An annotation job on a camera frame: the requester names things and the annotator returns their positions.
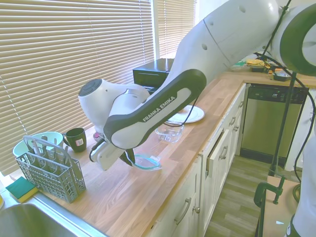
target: green clamp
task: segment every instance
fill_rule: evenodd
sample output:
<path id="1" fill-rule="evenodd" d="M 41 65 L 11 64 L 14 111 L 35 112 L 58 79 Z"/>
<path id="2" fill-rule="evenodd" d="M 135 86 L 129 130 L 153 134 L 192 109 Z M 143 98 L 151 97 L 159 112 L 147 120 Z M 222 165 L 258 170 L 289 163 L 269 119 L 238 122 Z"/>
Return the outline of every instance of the green clamp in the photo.
<path id="1" fill-rule="evenodd" d="M 261 182 L 256 189 L 255 197 L 253 199 L 255 204 L 258 207 L 261 207 L 261 204 L 262 204 L 261 200 L 262 200 L 262 197 L 264 195 L 265 190 L 270 190 L 271 192 L 274 192 L 276 194 L 276 197 L 275 197 L 273 203 L 278 204 L 278 198 L 281 196 L 281 194 L 283 192 L 282 187 L 283 187 L 284 181 L 285 181 L 285 177 L 282 176 L 278 187 L 273 186 L 272 184 L 269 184 L 267 182 Z"/>

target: dishwasher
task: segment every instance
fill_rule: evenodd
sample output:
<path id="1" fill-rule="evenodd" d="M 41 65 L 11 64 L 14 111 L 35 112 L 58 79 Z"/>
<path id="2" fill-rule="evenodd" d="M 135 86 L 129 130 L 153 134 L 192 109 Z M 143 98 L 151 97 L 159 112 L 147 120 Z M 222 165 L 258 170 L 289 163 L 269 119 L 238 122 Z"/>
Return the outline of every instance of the dishwasher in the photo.
<path id="1" fill-rule="evenodd" d="M 242 157 L 272 162 L 287 92 L 287 86 L 252 84 L 248 88 L 240 149 Z M 307 88 L 294 88 L 278 153 L 282 167 L 285 166 L 307 93 Z"/>

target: gray plastic basket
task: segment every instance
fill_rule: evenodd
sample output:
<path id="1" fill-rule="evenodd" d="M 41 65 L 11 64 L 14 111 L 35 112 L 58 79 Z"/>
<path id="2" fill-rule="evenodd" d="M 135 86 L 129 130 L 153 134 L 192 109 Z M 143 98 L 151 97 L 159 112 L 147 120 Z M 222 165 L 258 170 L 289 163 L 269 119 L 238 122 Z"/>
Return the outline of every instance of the gray plastic basket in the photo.
<path id="1" fill-rule="evenodd" d="M 73 202 L 85 189 L 79 161 L 61 147 L 45 140 L 24 136 L 29 152 L 16 158 L 25 178 L 37 188 L 48 192 L 69 203 Z M 53 147 L 46 150 L 38 147 L 36 154 L 27 141 L 33 140 L 42 146 Z"/>

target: dishwasher control panel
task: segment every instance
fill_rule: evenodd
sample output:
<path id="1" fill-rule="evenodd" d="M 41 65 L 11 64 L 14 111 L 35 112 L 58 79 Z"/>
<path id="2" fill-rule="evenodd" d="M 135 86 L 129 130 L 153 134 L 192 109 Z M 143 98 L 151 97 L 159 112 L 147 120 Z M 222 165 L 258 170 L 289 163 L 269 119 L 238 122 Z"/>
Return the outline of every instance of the dishwasher control panel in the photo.
<path id="1" fill-rule="evenodd" d="M 285 103 L 287 86 L 269 86 L 252 84 L 249 88 L 248 99 Z M 303 104 L 308 93 L 307 88 L 295 87 L 292 93 L 292 104 Z"/>

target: kitchen sink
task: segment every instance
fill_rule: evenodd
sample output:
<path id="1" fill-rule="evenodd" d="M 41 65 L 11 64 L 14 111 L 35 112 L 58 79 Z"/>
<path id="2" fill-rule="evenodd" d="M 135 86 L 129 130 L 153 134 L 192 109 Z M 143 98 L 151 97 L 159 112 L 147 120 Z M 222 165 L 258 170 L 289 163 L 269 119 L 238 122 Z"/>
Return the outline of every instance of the kitchen sink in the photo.
<path id="1" fill-rule="evenodd" d="M 81 218 L 38 192 L 18 203 L 8 190 L 1 193 L 0 235 L 14 237 L 107 237 Z"/>

